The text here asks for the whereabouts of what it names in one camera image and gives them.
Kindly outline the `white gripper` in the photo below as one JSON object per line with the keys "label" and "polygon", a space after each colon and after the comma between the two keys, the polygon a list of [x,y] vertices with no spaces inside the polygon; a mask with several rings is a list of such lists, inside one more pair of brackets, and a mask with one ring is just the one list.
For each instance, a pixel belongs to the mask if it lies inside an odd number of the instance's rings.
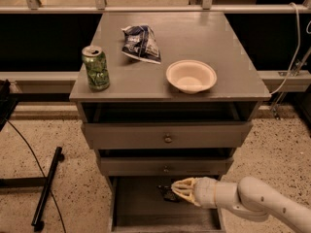
{"label": "white gripper", "polygon": [[186,178],[171,184],[172,191],[195,206],[216,209],[216,184],[211,178]]}

